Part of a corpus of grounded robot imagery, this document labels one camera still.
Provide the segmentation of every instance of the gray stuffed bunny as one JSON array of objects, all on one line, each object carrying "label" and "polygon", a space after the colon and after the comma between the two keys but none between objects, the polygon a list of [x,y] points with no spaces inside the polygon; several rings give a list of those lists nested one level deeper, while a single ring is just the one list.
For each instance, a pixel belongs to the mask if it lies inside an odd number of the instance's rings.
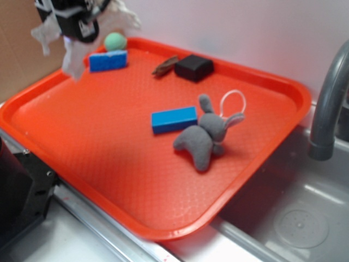
[{"label": "gray stuffed bunny", "polygon": [[240,112],[232,115],[226,121],[216,115],[210,98],[206,94],[199,96],[201,109],[205,114],[199,119],[198,126],[187,127],[176,138],[173,147],[176,150],[188,150],[198,171],[206,171],[209,167],[211,154],[221,156],[224,148],[220,143],[224,140],[229,127],[245,119]]}]

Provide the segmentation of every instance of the black cube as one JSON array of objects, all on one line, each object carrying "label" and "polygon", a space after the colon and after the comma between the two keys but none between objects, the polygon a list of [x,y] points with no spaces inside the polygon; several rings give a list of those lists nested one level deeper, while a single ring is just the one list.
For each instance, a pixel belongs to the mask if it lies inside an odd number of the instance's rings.
[{"label": "black cube", "polygon": [[187,56],[174,65],[174,72],[178,76],[194,82],[200,81],[213,70],[212,60],[196,55]]}]

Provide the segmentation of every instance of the cardboard box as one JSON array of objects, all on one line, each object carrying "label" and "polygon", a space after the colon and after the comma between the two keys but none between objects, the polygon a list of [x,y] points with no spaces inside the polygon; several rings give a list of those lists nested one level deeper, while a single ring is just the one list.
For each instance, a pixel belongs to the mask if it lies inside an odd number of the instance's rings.
[{"label": "cardboard box", "polygon": [[51,54],[44,57],[31,36],[40,24],[34,0],[0,1],[0,102],[61,67],[63,39],[51,43]]}]

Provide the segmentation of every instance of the bunny ear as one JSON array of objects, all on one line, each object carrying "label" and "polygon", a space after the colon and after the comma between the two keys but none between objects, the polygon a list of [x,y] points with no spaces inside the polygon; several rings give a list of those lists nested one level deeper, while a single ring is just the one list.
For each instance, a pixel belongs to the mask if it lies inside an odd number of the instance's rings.
[{"label": "bunny ear", "polygon": [[211,100],[208,95],[206,94],[201,94],[198,97],[198,100],[200,102],[200,107],[205,113],[214,113],[213,107],[211,104]]},{"label": "bunny ear", "polygon": [[225,130],[228,128],[235,126],[236,124],[240,123],[242,120],[245,119],[245,115],[243,113],[237,113],[229,117],[224,124]]}]

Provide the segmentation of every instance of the wall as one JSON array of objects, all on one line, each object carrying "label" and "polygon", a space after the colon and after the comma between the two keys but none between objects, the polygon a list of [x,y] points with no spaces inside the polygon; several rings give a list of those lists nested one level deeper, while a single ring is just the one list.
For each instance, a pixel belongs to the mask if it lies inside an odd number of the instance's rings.
[{"label": "wall", "polygon": [[50,45],[43,56],[31,29],[41,21],[34,0],[0,1],[0,102],[53,72],[62,64],[62,41]]},{"label": "wall", "polygon": [[[0,101],[61,65],[30,36],[40,24],[34,0],[0,1]],[[141,36],[305,84],[317,99],[329,65],[349,39],[349,1],[125,0],[142,21]]]},{"label": "wall", "polygon": [[317,99],[349,39],[349,1],[126,0],[142,21],[129,31],[163,43],[286,76]]}]

